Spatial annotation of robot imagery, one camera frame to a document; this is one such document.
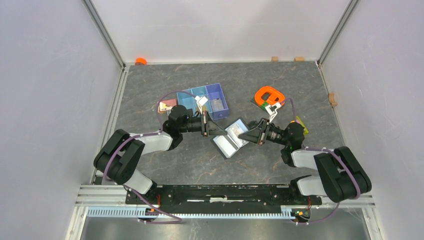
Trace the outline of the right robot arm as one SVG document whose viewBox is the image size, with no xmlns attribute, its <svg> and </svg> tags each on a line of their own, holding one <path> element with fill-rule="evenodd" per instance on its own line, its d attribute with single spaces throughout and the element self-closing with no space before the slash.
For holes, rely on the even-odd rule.
<svg viewBox="0 0 424 240">
<path fill-rule="evenodd" d="M 372 182 L 347 146 L 334 149 L 312 148 L 303 144 L 304 127 L 292 121 L 282 129 L 262 118 L 252 121 L 248 131 L 238 135 L 244 141 L 263 145 L 265 142 L 280 144 L 283 162 L 292 168 L 308 168 L 317 176 L 302 176 L 290 182 L 289 199 L 302 204 L 309 196 L 328 197 L 334 203 L 357 199 L 372 190 Z"/>
</svg>

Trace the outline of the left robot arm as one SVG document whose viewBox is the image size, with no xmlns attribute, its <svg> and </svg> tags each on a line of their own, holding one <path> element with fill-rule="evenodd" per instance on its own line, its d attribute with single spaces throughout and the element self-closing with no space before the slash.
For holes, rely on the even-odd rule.
<svg viewBox="0 0 424 240">
<path fill-rule="evenodd" d="M 145 204 L 157 198 L 156 183 L 137 170 L 142 155 L 175 149 L 184 133 L 199 132 L 202 137 L 224 136 L 227 131 L 213 121 L 207 111 L 190 116 L 183 105 L 175 105 L 162 129 L 134 134 L 116 130 L 93 160 L 93 166 L 118 185 L 138 192 Z"/>
</svg>

